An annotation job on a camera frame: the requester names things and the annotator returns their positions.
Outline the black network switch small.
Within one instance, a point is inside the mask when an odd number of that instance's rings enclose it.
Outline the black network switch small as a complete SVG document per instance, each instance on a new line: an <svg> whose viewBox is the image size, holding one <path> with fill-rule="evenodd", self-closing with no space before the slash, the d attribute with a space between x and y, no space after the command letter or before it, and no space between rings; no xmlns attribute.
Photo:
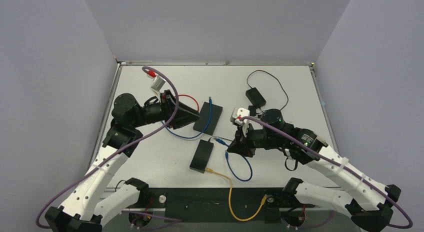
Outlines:
<svg viewBox="0 0 424 232"><path fill-rule="evenodd" d="M206 171L213 148L214 144L212 142L201 139L197 145L189 168L203 174Z"/></svg>

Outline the black power adapter with cord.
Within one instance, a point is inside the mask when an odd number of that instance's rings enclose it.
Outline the black power adapter with cord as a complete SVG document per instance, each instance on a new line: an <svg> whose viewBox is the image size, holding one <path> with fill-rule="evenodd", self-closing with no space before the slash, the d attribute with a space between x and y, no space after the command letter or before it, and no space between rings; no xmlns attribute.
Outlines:
<svg viewBox="0 0 424 232"><path fill-rule="evenodd" d="M256 69L247 75L245 82L246 97L255 117L263 115L266 109L283 110L287 107L290 97L275 74L265 69Z"/></svg>

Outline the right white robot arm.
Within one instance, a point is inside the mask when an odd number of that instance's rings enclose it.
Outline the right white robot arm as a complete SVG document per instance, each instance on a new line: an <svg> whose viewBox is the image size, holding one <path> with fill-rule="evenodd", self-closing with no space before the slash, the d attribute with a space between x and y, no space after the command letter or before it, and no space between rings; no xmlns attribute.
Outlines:
<svg viewBox="0 0 424 232"><path fill-rule="evenodd" d="M253 128L255 118L246 108L235 108L230 121L237 129L229 153L251 158L257 149L279 150L287 159L321 173L338 186L330 189L291 178L282 191L287 205L332 210L368 232L380 232L390 224L401 189L371 179L315 132L285 122L278 109L269 109L256 120L261 129Z"/></svg>

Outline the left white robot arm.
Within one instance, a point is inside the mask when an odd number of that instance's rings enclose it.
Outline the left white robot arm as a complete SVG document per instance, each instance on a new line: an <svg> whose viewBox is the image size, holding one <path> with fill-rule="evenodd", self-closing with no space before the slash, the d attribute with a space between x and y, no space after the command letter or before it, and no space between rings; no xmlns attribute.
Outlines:
<svg viewBox="0 0 424 232"><path fill-rule="evenodd" d="M130 93L113 102L110 129L94 162L80 182L70 186L72 193L44 217L53 232L100 232L114 216L128 206L143 207L149 201L148 185L130 178L122 189L100 200L120 167L132 156L139 142L148 138L138 128L162 122L161 129L180 129L200 118L199 111L179 101L170 90L155 101L140 105Z"/></svg>

